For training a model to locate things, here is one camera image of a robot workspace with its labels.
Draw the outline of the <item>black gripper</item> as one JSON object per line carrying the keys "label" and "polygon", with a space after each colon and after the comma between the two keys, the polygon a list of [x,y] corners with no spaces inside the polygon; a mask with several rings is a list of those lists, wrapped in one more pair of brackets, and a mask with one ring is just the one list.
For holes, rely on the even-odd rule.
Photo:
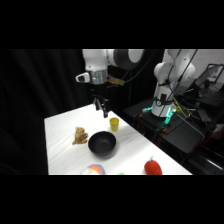
{"label": "black gripper", "polygon": [[100,84],[100,85],[92,85],[91,86],[92,96],[94,98],[94,105],[96,107],[96,110],[99,111],[103,110],[103,116],[104,118],[108,117],[108,103],[109,100],[105,99],[107,94],[107,84]]}

